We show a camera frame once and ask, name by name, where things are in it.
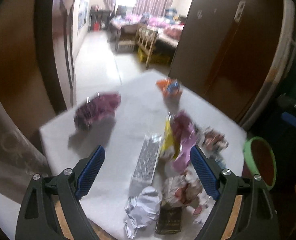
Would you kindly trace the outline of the orange snack wrapper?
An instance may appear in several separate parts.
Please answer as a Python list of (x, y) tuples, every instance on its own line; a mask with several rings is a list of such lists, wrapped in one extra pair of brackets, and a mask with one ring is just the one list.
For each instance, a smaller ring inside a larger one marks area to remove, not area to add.
[(163, 79), (156, 82), (164, 98), (180, 98), (182, 94), (181, 83), (176, 79)]

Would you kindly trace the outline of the white table cloth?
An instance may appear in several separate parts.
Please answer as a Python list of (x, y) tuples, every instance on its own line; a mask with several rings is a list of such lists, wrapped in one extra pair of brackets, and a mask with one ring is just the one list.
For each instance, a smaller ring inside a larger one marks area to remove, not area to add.
[[(115, 118), (93, 124), (89, 131), (75, 128), (78, 108), (69, 109), (40, 128), (42, 148), (53, 175), (73, 168), (79, 159), (88, 157), (98, 145), (105, 149), (105, 161), (81, 205), (87, 217), (116, 239), (128, 239), (124, 230), (124, 207), (129, 187), (146, 133), (163, 134), (166, 117), (176, 106), (164, 103), (156, 81), (165, 76), (149, 70), (115, 87), (121, 104)], [(183, 109), (200, 128), (212, 127), (223, 133), (229, 145), (222, 153), (226, 167), (241, 176), (246, 132), (217, 108), (187, 88), (179, 100)], [(182, 232), (166, 237), (155, 234), (155, 223), (136, 239), (195, 239), (201, 225), (193, 224), (192, 215), (183, 214)]]

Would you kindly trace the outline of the pink Pocky wrapper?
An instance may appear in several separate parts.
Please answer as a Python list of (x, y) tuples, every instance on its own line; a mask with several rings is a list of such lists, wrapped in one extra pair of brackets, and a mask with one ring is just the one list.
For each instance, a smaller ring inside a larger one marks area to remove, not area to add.
[(185, 111), (180, 111), (173, 116), (171, 121), (172, 134), (179, 144), (179, 153), (174, 158), (173, 169), (183, 173), (190, 163), (190, 151), (200, 140), (200, 129)]

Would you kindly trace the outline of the green rimmed trash bin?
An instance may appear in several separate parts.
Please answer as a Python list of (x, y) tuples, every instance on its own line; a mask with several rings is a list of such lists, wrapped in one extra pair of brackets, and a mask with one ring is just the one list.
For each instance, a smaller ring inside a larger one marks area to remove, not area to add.
[(276, 182), (277, 167), (275, 155), (268, 142), (261, 137), (247, 140), (243, 146), (243, 157), (242, 175), (246, 178), (260, 175), (268, 190), (271, 190)]

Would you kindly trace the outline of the white paper ball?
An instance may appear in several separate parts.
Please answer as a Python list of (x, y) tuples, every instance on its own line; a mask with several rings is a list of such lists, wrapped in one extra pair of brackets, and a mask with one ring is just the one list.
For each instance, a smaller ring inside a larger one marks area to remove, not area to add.
[(145, 187), (138, 196), (129, 197), (124, 208), (124, 230), (129, 239), (134, 239), (140, 229), (146, 228), (160, 214), (162, 194), (152, 186)]

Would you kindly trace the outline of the wooden bed footboard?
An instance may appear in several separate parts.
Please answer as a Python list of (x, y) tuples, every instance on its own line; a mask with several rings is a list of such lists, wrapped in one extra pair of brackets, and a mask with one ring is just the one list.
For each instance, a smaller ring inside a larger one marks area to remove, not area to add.
[(143, 23), (138, 24), (135, 41), (137, 46), (147, 55), (145, 63), (146, 69), (149, 68), (150, 58), (153, 54), (157, 37), (158, 29)]

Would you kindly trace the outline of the dark Baisha cigarette pack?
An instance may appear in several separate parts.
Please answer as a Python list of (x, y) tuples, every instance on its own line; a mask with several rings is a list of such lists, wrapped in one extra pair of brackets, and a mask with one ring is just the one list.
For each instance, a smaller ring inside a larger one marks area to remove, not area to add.
[(159, 218), (156, 223), (155, 232), (159, 235), (173, 235), (182, 230), (182, 208), (160, 209)]

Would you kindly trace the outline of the clear plastic bottle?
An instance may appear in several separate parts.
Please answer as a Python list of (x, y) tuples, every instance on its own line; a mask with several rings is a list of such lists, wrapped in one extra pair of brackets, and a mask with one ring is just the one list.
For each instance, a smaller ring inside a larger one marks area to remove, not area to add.
[(215, 160), (215, 162), (217, 163), (217, 165), (219, 165), (221, 169), (226, 168), (226, 162), (224, 161), (224, 158), (220, 153), (213, 153), (211, 157)]

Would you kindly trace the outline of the crumpled printed paper wrapper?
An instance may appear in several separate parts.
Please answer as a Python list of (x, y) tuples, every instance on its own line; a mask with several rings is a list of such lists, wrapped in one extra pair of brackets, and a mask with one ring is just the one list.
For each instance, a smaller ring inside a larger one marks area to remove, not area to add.
[(228, 148), (229, 143), (225, 139), (224, 134), (211, 127), (207, 127), (204, 130), (203, 137), (202, 146), (209, 152), (221, 152)]

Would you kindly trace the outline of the open brown wooden door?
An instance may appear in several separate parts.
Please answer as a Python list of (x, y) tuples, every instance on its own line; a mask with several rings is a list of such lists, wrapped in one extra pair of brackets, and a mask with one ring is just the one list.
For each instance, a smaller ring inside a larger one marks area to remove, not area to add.
[(0, 102), (11, 115), (75, 104), (75, 0), (0, 0)]

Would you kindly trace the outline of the dark brown wardrobe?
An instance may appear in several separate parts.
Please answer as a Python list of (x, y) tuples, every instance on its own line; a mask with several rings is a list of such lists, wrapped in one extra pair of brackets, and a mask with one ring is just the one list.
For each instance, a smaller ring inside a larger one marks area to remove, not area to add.
[(283, 9), (283, 0), (192, 0), (169, 76), (241, 122), (271, 68)]

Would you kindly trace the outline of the crumpled purple snack bag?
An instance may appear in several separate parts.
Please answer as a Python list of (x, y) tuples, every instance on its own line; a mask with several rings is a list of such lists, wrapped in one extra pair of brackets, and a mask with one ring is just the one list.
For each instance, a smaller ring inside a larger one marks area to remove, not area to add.
[(115, 112), (121, 104), (119, 93), (97, 93), (93, 98), (87, 98), (80, 105), (73, 118), (77, 129), (89, 130), (92, 125), (106, 118), (114, 118)]

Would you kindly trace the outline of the yellow drink carton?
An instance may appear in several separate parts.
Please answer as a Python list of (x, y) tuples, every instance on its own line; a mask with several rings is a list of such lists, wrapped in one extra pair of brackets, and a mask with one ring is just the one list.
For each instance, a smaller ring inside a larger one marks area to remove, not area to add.
[(165, 123), (163, 142), (159, 152), (159, 158), (165, 161), (175, 160), (179, 155), (179, 142), (174, 137), (171, 121), (167, 120)]

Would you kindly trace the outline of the blue wall poster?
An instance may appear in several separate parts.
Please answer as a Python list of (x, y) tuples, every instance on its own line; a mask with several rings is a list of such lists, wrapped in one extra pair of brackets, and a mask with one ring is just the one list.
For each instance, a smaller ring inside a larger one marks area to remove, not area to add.
[(86, 24), (87, 22), (87, 13), (88, 13), (88, 3), (86, 0), (79, 1), (79, 9), (78, 9), (78, 30)]

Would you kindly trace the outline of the red bucket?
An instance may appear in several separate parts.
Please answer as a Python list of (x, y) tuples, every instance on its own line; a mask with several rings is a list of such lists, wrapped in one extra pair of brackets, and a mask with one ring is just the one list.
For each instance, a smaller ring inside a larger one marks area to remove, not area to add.
[(99, 31), (99, 30), (100, 30), (100, 24), (98, 22), (94, 23), (93, 31)]

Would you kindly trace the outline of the bed with pink bedding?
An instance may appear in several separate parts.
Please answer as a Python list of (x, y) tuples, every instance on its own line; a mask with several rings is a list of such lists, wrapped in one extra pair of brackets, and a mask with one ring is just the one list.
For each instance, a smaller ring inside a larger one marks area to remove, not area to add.
[[(135, 35), (141, 18), (140, 15), (134, 14), (116, 16), (110, 20), (109, 29), (115, 30), (118, 38), (122, 34)], [(157, 32), (157, 40), (173, 48), (177, 47), (184, 28), (184, 23), (180, 21), (172, 22), (167, 18), (155, 16), (151, 16), (146, 25)]]

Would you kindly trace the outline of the white storage crate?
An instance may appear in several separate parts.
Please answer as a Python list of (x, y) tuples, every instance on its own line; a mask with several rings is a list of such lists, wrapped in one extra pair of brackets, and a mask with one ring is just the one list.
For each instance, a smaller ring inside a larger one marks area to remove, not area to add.
[(134, 40), (119, 40), (115, 44), (115, 51), (117, 53), (131, 53), (134, 52), (135, 45)]

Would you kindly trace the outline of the yellow plastic crate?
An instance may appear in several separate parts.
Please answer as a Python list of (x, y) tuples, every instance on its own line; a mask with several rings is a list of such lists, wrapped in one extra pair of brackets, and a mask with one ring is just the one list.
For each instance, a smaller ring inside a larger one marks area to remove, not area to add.
[[(141, 63), (146, 63), (147, 55), (139, 48), (137, 50), (137, 57)], [(171, 57), (165, 54), (152, 54), (150, 64), (157, 64), (169, 66), (171, 64)]]

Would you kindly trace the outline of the dark wooden desk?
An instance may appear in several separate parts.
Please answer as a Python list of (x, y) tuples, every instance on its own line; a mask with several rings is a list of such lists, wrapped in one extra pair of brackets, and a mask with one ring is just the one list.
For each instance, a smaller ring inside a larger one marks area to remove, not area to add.
[(89, 30), (93, 31), (94, 23), (100, 24), (100, 30), (107, 30), (110, 21), (111, 11), (109, 10), (90, 10), (90, 27)]

